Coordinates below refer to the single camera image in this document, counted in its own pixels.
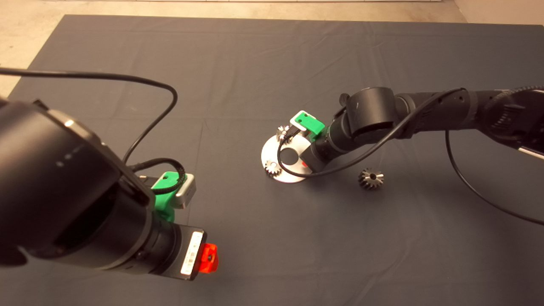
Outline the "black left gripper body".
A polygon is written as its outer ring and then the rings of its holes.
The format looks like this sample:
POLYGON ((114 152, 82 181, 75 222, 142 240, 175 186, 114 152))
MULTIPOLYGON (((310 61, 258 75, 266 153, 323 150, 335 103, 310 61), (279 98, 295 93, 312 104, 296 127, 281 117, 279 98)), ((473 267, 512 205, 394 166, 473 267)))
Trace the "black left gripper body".
POLYGON ((167 265, 167 277, 179 280, 194 280, 200 267, 200 256, 207 240, 202 228, 189 225, 174 225, 176 247, 167 265))

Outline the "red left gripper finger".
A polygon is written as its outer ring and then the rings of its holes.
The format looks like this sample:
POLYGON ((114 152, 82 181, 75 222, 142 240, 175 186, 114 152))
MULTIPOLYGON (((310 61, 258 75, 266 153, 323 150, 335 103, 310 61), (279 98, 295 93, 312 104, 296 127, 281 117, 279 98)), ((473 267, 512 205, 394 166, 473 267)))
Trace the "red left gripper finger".
POLYGON ((214 273, 218 267, 218 247, 215 244, 205 243, 200 256, 199 273, 214 273))

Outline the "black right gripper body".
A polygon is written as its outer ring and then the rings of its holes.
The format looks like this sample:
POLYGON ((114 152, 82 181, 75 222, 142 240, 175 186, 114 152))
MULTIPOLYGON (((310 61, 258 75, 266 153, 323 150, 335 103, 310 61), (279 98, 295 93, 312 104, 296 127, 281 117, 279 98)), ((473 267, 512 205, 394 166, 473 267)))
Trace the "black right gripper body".
POLYGON ((339 155, 328 139, 317 139, 305 149, 305 164, 312 172, 320 172, 339 155))

